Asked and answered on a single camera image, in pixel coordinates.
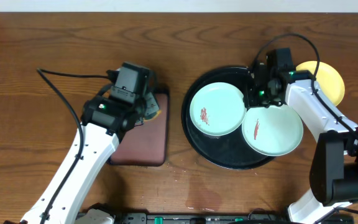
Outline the green and yellow sponge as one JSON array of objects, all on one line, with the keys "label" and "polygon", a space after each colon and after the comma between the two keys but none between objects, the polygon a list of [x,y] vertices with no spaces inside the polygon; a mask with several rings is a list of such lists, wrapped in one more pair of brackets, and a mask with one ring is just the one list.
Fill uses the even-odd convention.
[{"label": "green and yellow sponge", "polygon": [[155,95],[149,92],[145,95],[146,109],[144,114],[144,120],[149,121],[154,119],[160,113],[160,107]]}]

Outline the light green plate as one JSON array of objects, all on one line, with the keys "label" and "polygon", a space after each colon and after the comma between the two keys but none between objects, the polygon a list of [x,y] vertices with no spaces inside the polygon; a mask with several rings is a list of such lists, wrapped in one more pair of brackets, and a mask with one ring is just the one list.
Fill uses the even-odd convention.
[{"label": "light green plate", "polygon": [[303,137],[303,123],[288,105],[250,108],[242,122],[246,143],[266,156],[292,152]]}]

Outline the light blue plate top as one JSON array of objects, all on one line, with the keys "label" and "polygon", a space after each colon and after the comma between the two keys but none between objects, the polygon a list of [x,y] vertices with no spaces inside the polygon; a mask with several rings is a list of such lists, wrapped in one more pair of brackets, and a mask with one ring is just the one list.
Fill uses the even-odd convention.
[{"label": "light blue plate top", "polygon": [[208,84],[191,99],[191,122],[207,136],[227,135],[236,130],[244,119],[246,108],[243,98],[243,93],[232,84]]}]

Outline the yellow plate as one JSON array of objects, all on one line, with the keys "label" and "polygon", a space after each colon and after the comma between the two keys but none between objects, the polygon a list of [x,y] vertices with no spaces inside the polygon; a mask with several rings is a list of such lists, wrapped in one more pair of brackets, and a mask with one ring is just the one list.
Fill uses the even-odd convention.
[{"label": "yellow plate", "polygon": [[319,83],[323,93],[335,105],[339,105],[345,94],[345,85],[339,72],[332,66],[320,62],[316,80]]}]

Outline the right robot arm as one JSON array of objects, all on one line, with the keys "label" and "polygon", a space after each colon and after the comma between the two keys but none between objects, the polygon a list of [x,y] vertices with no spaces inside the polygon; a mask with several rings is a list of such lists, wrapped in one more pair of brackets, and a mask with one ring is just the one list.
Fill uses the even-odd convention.
[{"label": "right robot arm", "polygon": [[265,64],[254,63],[254,86],[244,104],[247,117],[261,119],[269,109],[296,113],[316,139],[310,189],[287,208],[293,223],[322,223],[358,203],[358,124],[324,94],[316,72],[297,70],[290,49],[271,50]]}]

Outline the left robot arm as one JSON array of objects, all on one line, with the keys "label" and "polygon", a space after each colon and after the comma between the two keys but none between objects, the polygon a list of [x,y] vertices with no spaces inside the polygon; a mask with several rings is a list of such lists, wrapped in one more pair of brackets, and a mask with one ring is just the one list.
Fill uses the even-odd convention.
[{"label": "left robot arm", "polygon": [[74,223],[101,168],[125,134],[150,118],[147,101],[157,86],[149,68],[124,62],[105,75],[109,84],[88,100],[81,116],[72,112],[77,131],[63,162],[23,223]]}]

